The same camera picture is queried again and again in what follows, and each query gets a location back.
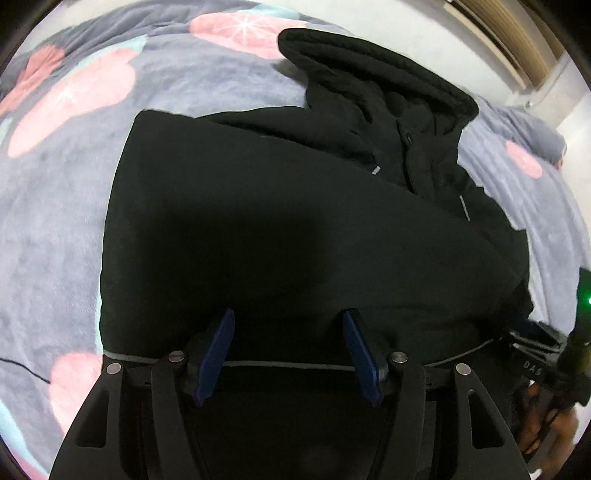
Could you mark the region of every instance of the black hoodie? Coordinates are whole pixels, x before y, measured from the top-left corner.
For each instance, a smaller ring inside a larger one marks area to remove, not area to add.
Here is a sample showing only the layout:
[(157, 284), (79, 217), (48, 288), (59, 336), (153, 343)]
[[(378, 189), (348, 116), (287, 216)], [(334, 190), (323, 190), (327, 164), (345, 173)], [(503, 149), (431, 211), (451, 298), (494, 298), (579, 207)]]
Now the black hoodie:
[(142, 112), (105, 224), (106, 354), (159, 358), (224, 307), (230, 359), (347, 363), (357, 307), (422, 362), (526, 319), (527, 236), (457, 165), (467, 94), (367, 41), (279, 35), (307, 108)]

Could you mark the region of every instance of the reflective strip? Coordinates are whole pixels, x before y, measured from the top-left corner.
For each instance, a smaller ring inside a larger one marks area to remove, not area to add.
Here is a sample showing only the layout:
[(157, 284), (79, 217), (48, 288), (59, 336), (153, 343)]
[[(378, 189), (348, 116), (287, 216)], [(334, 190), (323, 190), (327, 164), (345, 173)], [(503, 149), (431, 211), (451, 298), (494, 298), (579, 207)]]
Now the reflective strip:
[(470, 215), (468, 215), (468, 209), (466, 208), (466, 203), (464, 202), (464, 197), (462, 195), (460, 195), (460, 202), (462, 203), (462, 208), (464, 208), (464, 214), (466, 215), (466, 218), (470, 222), (471, 221)]
[(267, 362), (265, 360), (233, 360), (224, 362), (224, 367), (276, 367), (276, 368), (301, 368), (305, 370), (340, 370), (354, 372), (355, 367), (348, 365), (329, 364), (298, 364), (294, 362)]
[(463, 357), (465, 355), (470, 355), (471, 353), (477, 352), (478, 350), (480, 350), (481, 348), (486, 347), (489, 343), (491, 343), (493, 341), (494, 340), (491, 338), (490, 340), (487, 340), (482, 345), (478, 345), (476, 348), (473, 348), (472, 350), (468, 350), (467, 352), (460, 353), (460, 355), (456, 355), (456, 356), (453, 356), (451, 358), (447, 358), (445, 360), (441, 360), (440, 362), (433, 362), (432, 364), (427, 364), (427, 365), (425, 365), (425, 367), (438, 367), (439, 365), (443, 365), (443, 364), (446, 364), (446, 363), (451, 362), (453, 360), (457, 360), (458, 358), (461, 358), (461, 357)]
[(111, 353), (107, 350), (103, 350), (103, 353), (112, 358), (113, 360), (122, 360), (124, 362), (135, 362), (137, 364), (156, 364), (158, 363), (158, 358), (148, 358), (145, 356), (135, 356), (135, 355), (123, 355), (121, 353)]

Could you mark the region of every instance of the zipper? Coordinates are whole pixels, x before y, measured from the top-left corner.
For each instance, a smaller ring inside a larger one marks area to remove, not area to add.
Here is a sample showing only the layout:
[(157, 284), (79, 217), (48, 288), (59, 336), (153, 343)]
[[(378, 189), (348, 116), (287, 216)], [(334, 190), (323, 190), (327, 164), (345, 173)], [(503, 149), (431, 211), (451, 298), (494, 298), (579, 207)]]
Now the zipper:
[(412, 147), (412, 145), (413, 145), (413, 138), (409, 132), (405, 132), (402, 135), (402, 140), (403, 140), (404, 144), (406, 145), (406, 149), (404, 151), (403, 164), (402, 164), (402, 173), (404, 175), (404, 181), (407, 184), (408, 191), (410, 193), (416, 194), (417, 189), (414, 187), (413, 178), (411, 177), (410, 169), (408, 168), (408, 152), (410, 151), (410, 147)]

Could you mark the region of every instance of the black cable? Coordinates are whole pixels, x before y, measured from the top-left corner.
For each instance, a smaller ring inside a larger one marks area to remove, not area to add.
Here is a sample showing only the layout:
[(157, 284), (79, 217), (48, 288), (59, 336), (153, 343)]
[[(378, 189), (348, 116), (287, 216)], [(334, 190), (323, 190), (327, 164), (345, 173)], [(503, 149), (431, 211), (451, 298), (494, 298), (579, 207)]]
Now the black cable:
[(538, 432), (538, 435), (536, 435), (535, 439), (533, 440), (533, 442), (531, 442), (527, 448), (525, 450), (523, 450), (524, 452), (529, 452), (530, 449), (535, 445), (535, 443), (540, 439), (540, 437), (542, 435), (545, 435), (547, 432), (547, 429), (550, 427), (550, 425), (552, 425), (552, 422), (554, 420), (556, 420), (556, 417), (558, 416), (558, 414), (560, 414), (560, 410), (557, 410), (556, 413), (554, 414), (554, 416), (550, 419), (550, 421), (544, 423), (544, 425), (542, 425), (542, 427), (540, 428), (540, 431)]
[(20, 362), (17, 362), (16, 360), (10, 360), (10, 359), (8, 359), (8, 358), (2, 358), (2, 357), (0, 356), (0, 362), (5, 362), (5, 363), (7, 363), (7, 364), (13, 364), (13, 365), (16, 365), (16, 366), (18, 366), (18, 367), (24, 368), (24, 369), (25, 369), (27, 372), (29, 372), (29, 373), (30, 373), (32, 376), (34, 376), (34, 377), (37, 377), (39, 380), (43, 380), (43, 381), (44, 381), (46, 384), (48, 384), (48, 385), (49, 385), (49, 384), (51, 384), (51, 382), (50, 382), (48, 379), (46, 379), (46, 378), (43, 378), (41, 375), (37, 375), (37, 374), (36, 374), (36, 373), (35, 373), (33, 370), (31, 370), (29, 367), (27, 367), (26, 365), (23, 365), (23, 364), (22, 364), (22, 363), (20, 363)]

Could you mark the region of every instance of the white wall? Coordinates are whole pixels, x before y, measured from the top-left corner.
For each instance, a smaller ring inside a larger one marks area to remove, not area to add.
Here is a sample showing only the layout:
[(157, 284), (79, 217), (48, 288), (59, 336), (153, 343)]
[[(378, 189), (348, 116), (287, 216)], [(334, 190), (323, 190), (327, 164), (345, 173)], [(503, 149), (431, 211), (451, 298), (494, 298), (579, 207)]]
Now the white wall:
[(589, 230), (591, 227), (591, 92), (588, 88), (581, 101), (557, 129), (567, 144), (563, 176), (577, 199)]
[(516, 96), (513, 105), (531, 102), (530, 113), (557, 128), (589, 91), (587, 83), (568, 54), (564, 54), (552, 74), (537, 92)]

